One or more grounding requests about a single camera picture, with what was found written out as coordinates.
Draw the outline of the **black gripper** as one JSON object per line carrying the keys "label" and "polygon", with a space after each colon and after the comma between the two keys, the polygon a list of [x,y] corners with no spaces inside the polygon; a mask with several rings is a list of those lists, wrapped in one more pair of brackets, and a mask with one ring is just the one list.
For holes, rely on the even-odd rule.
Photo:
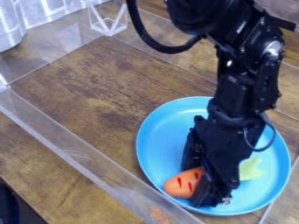
{"label": "black gripper", "polygon": [[229,204],[232,191],[239,187],[239,164],[253,151],[263,151],[268,145],[256,148],[267,125],[264,113],[228,114],[213,99],[208,102],[208,117],[193,117],[181,154],[181,170],[200,165],[200,177],[189,202],[195,207],[216,207]]}

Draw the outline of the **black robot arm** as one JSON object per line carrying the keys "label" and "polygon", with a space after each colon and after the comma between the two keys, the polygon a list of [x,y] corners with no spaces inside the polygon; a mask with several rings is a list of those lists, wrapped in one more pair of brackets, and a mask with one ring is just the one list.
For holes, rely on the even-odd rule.
{"label": "black robot arm", "polygon": [[239,187],[240,162],[263,150],[265,111],[280,96],[283,33],[253,0],[166,0],[166,10],[173,25],[217,49],[216,93],[208,116],[193,117],[181,155],[183,170],[203,168],[191,204],[215,207]]}

